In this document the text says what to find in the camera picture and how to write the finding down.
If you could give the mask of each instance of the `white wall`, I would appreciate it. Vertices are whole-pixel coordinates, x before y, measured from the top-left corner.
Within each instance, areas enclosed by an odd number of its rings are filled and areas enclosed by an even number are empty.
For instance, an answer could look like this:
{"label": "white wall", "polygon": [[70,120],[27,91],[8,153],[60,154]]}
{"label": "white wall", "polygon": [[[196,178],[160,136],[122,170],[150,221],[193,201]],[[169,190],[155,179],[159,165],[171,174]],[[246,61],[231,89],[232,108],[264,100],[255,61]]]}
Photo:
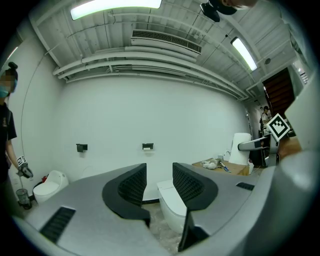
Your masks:
{"label": "white wall", "polygon": [[[258,106],[254,102],[254,100],[258,100],[260,103],[260,106]],[[251,129],[252,129],[252,137],[256,140],[259,138],[260,119],[263,113],[263,110],[261,110],[260,107],[264,108],[265,106],[268,106],[268,102],[266,100],[265,95],[262,95],[254,98],[250,103],[246,103],[245,106],[249,114],[249,120],[251,124]]]}
{"label": "white wall", "polygon": [[[17,157],[24,155],[29,162],[34,177],[21,178],[23,187],[32,195],[35,184],[52,170],[53,113],[62,91],[64,81],[52,75],[56,65],[30,24],[25,21],[20,27],[24,41],[6,62],[18,65],[18,83],[9,99],[9,109],[13,113],[17,138],[12,140]],[[11,166],[9,177],[13,190],[21,188],[17,170]]]}
{"label": "white wall", "polygon": [[[56,113],[54,164],[69,180],[147,163],[144,200],[172,179],[172,163],[192,164],[230,149],[248,133],[244,106],[193,85],[146,78],[94,78],[68,84]],[[88,144],[78,153],[76,144]],[[142,143],[154,143],[153,153]]]}
{"label": "white wall", "polygon": [[298,95],[303,90],[305,83],[301,78],[301,75],[299,74],[298,69],[295,67],[294,64],[288,66],[288,72],[289,72],[290,80],[292,83],[294,97],[297,98]]}

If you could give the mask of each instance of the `ceiling light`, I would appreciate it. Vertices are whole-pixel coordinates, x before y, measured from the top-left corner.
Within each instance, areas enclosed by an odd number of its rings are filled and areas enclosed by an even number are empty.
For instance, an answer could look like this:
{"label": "ceiling light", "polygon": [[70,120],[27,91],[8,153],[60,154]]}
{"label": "ceiling light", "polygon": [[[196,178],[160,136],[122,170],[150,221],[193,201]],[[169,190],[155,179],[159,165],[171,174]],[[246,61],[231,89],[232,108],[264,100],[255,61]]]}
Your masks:
{"label": "ceiling light", "polygon": [[12,54],[14,54],[14,52],[16,51],[16,49],[18,49],[18,47],[14,48],[14,50],[11,52],[11,54],[9,55],[9,57],[6,60],[9,60],[9,58],[11,57]]}
{"label": "ceiling light", "polygon": [[124,8],[145,7],[158,9],[162,0],[94,0],[73,8],[70,13],[73,20],[99,11]]}
{"label": "ceiling light", "polygon": [[231,44],[237,49],[237,51],[242,55],[242,57],[244,58],[245,62],[249,65],[250,69],[252,71],[257,69],[257,65],[254,61],[254,59],[252,58],[252,56],[250,55],[248,49],[245,47],[245,45],[243,44],[243,42],[238,38],[235,37],[232,41]]}

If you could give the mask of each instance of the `red object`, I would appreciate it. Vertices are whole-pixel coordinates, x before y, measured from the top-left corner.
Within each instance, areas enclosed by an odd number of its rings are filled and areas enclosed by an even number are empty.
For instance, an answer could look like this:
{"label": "red object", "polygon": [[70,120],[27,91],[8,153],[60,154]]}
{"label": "red object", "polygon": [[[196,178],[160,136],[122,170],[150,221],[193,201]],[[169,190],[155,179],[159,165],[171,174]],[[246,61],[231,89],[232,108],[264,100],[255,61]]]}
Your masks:
{"label": "red object", "polygon": [[43,176],[43,178],[42,178],[42,183],[44,183],[47,178],[48,178],[48,175],[47,175],[47,176]]}

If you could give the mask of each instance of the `brown door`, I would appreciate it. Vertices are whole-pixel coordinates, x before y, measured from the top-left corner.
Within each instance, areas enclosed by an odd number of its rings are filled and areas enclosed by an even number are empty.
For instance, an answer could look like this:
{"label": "brown door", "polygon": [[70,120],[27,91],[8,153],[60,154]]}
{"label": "brown door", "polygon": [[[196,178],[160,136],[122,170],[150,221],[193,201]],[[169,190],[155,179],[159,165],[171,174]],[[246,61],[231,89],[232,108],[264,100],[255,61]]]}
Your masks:
{"label": "brown door", "polygon": [[295,100],[288,69],[280,71],[262,83],[272,116],[279,113],[283,118],[286,118],[285,111]]}

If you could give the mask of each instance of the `floor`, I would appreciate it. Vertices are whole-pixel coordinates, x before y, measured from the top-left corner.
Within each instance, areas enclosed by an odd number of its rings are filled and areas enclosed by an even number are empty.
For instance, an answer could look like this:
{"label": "floor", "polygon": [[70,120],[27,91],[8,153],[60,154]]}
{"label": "floor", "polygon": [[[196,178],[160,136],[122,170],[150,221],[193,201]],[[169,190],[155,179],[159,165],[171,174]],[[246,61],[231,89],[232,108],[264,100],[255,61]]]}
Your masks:
{"label": "floor", "polygon": [[22,212],[23,217],[26,217],[29,213],[31,213],[34,209],[36,209],[39,206],[36,200],[32,200],[31,204],[32,207],[29,210],[26,210],[22,206],[20,206],[20,210]]}
{"label": "floor", "polygon": [[142,208],[150,212],[150,232],[169,253],[178,253],[182,234],[170,229],[161,211],[160,203],[144,204]]}

